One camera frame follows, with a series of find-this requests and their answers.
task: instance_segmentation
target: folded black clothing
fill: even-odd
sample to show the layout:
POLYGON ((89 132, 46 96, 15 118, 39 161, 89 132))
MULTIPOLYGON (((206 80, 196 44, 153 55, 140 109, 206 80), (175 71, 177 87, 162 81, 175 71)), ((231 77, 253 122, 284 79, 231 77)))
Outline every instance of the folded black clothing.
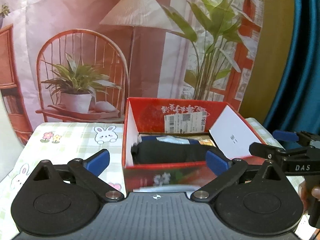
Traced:
POLYGON ((213 146, 202 144, 175 144, 147 140, 131 147, 134 164, 184 163, 205 161, 206 152, 213 146))

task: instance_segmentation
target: gray ribbed plate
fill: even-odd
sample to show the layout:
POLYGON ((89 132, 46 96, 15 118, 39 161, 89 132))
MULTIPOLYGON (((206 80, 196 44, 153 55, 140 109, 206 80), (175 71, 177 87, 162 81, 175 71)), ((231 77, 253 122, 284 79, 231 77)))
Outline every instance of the gray ribbed plate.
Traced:
MULTIPOLYGON (((44 237, 21 233, 15 240, 44 237)), ((81 230, 51 240, 298 240, 289 233, 258 238, 232 231, 209 205, 190 201, 184 193, 130 193, 118 203, 106 204, 97 218, 81 230)))

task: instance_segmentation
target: floor lamp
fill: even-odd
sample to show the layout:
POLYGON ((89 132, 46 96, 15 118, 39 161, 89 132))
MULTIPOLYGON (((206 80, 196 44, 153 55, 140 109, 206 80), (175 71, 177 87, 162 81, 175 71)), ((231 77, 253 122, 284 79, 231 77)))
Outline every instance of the floor lamp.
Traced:
POLYGON ((156 0, 120 0, 102 19, 100 24, 132 26, 129 52, 128 96, 130 94, 130 74, 136 27, 150 27, 179 31, 171 22, 156 0))

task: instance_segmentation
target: white lampshade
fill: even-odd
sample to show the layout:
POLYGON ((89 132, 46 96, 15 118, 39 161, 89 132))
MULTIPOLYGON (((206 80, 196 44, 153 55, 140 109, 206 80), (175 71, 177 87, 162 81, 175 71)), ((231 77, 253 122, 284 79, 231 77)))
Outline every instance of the white lampshade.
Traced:
POLYGON ((120 0, 100 24, 127 25, 181 31, 156 0, 120 0))

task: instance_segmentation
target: bookshelf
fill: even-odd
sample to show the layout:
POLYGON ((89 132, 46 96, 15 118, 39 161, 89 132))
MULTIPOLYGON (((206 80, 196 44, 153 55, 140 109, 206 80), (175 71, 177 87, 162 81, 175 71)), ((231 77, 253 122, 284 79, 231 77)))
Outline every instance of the bookshelf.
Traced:
POLYGON ((0 92, 12 128, 23 144, 32 134, 16 72, 13 50, 13 25, 0 30, 0 92))

